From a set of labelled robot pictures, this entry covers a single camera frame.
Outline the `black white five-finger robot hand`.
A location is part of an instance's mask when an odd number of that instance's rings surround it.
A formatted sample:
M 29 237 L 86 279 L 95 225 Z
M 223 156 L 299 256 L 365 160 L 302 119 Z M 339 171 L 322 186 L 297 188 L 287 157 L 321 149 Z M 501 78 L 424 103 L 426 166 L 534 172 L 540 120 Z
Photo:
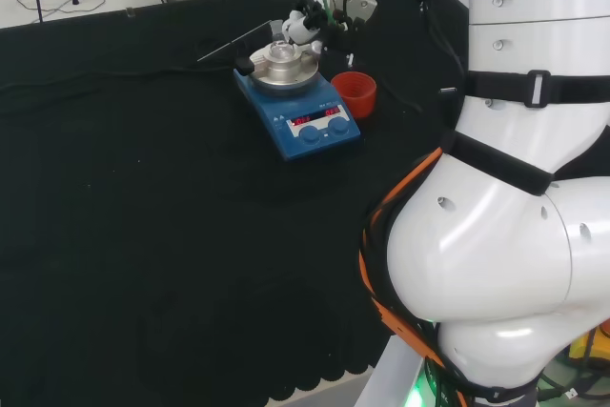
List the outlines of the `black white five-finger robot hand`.
M 282 24 L 287 42 L 305 45 L 320 41 L 329 50 L 355 52 L 352 20 L 342 0 L 295 0 L 295 6 Z

